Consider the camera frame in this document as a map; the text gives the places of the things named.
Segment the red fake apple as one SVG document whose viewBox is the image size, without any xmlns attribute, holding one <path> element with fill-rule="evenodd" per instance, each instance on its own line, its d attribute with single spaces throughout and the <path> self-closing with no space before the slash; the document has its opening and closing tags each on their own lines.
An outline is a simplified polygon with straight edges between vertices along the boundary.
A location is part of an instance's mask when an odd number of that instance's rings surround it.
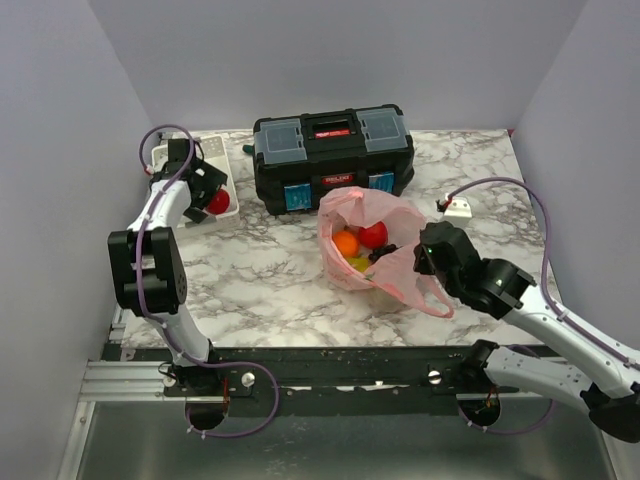
<svg viewBox="0 0 640 480">
<path fill-rule="evenodd" d="M 211 199 L 206 210 L 212 215 L 221 215 L 227 212 L 231 205 L 231 197 L 229 193 L 220 189 Z"/>
</svg>

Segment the pink plastic bag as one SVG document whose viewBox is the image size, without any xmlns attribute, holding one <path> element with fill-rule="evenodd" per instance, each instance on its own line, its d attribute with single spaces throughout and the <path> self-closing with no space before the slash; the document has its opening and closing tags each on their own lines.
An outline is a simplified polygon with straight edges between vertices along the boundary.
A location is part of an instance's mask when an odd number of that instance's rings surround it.
<svg viewBox="0 0 640 480">
<path fill-rule="evenodd" d="M 434 278 L 414 271 L 414 249 L 426 223 L 414 205 L 390 193 L 361 187 L 330 191 L 320 200 L 317 216 L 325 276 L 344 290 L 369 290 L 451 318 L 453 306 Z"/>
</svg>

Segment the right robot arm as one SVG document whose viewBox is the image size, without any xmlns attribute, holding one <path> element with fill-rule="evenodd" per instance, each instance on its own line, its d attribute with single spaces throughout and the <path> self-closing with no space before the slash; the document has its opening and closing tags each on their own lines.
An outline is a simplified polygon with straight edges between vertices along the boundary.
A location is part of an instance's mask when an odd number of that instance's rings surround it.
<svg viewBox="0 0 640 480">
<path fill-rule="evenodd" d="M 427 224 L 414 254 L 415 271 L 435 275 L 451 297 L 527 332 L 563 359 L 549 362 L 479 341 L 479 354 L 459 370 L 467 389 L 492 384 L 531 392 L 587 414 L 618 440 L 638 442 L 638 350 L 556 302 L 515 264 L 481 258 L 466 232 L 447 221 Z"/>
</svg>

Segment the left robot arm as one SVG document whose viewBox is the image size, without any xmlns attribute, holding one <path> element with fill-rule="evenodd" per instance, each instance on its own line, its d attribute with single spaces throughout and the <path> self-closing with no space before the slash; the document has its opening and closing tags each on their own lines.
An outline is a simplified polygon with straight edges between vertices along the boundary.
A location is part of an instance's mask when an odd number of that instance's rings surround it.
<svg viewBox="0 0 640 480">
<path fill-rule="evenodd" d="M 183 218 L 200 224 L 214 217 L 210 204 L 228 176 L 208 164 L 189 138 L 167 143 L 167 160 L 151 171 L 149 198 L 127 229 L 107 239 L 119 306 L 150 323 L 172 360 L 162 371 L 178 393 L 213 396 L 224 390 L 212 364 L 214 348 L 186 307 L 188 281 L 175 230 Z"/>
</svg>

